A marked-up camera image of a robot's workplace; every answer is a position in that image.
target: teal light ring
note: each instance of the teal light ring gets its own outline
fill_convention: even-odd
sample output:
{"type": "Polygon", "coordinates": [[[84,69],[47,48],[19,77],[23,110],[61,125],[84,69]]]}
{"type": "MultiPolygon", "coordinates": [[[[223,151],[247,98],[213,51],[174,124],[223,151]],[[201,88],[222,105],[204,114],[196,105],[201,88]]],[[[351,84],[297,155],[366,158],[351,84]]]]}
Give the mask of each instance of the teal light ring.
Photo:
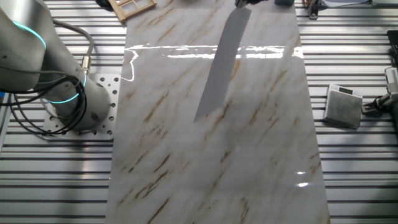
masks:
{"type": "Polygon", "coordinates": [[[36,37],[38,37],[38,38],[43,42],[43,44],[44,44],[44,49],[47,49],[47,46],[46,46],[45,41],[44,41],[44,39],[42,38],[42,36],[40,36],[38,33],[36,33],[36,32],[35,32],[34,30],[32,30],[31,28],[29,28],[29,27],[27,27],[27,26],[25,26],[25,25],[20,24],[19,22],[13,21],[13,23],[14,23],[15,25],[17,25],[19,28],[33,33],[36,37]]]}
{"type": "MultiPolygon", "coordinates": [[[[87,81],[87,77],[86,77],[86,72],[85,72],[85,82],[83,83],[83,86],[86,86],[86,81],[87,81]]],[[[79,95],[79,93],[76,93],[76,95],[73,96],[72,98],[70,98],[69,100],[64,100],[64,101],[61,101],[61,102],[54,102],[54,101],[50,101],[50,100],[47,100],[47,101],[49,103],[58,103],[58,104],[60,104],[60,103],[68,103],[69,101],[74,100],[78,95],[79,95]]]]}

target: marble slab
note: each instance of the marble slab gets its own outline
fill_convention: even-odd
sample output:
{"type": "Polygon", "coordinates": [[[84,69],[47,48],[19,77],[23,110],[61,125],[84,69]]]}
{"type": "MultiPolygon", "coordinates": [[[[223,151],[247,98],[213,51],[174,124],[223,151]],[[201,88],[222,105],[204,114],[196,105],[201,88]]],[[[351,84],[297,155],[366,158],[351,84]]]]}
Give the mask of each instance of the marble slab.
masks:
{"type": "Polygon", "coordinates": [[[248,8],[224,107],[196,123],[234,2],[127,22],[107,224],[330,222],[295,9],[248,8]]]}

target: metal slot table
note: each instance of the metal slot table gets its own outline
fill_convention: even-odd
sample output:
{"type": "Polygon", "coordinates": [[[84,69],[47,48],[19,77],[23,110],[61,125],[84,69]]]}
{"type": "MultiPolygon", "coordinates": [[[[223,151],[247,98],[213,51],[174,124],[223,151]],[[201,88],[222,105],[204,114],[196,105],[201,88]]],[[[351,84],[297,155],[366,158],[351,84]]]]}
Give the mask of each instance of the metal slot table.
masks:
{"type": "MultiPolygon", "coordinates": [[[[92,72],[121,73],[126,28],[92,0],[47,1],[54,17],[78,25],[96,43],[92,72]]],[[[386,32],[398,26],[398,9],[357,5],[320,12],[310,21],[301,0],[297,19],[332,223],[398,223],[398,140],[392,118],[365,118],[355,132],[322,123],[331,83],[364,93],[386,93],[390,66],[386,32]]],[[[88,42],[57,27],[81,60],[88,42]]],[[[27,115],[43,124],[36,101],[27,115]]],[[[11,118],[0,154],[0,223],[104,223],[111,142],[52,142],[35,137],[11,118]]]]}

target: gray blade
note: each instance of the gray blade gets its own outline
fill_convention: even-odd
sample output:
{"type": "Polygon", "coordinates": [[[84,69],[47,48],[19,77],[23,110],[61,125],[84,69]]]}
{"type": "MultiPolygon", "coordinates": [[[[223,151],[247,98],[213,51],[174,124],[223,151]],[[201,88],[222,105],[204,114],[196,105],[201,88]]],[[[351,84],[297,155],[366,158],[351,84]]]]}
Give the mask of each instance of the gray blade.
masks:
{"type": "Polygon", "coordinates": [[[229,15],[193,122],[217,110],[224,104],[238,47],[250,14],[251,10],[249,9],[236,8],[229,15]]]}

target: small gray container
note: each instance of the small gray container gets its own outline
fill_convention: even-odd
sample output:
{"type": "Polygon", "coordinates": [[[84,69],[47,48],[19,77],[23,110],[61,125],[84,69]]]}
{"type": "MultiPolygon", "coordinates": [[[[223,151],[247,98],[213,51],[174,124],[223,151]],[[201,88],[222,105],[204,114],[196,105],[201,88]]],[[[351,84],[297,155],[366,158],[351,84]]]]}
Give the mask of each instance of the small gray container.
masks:
{"type": "Polygon", "coordinates": [[[294,0],[275,0],[275,4],[278,4],[278,5],[291,6],[293,3],[294,3],[294,0]]]}

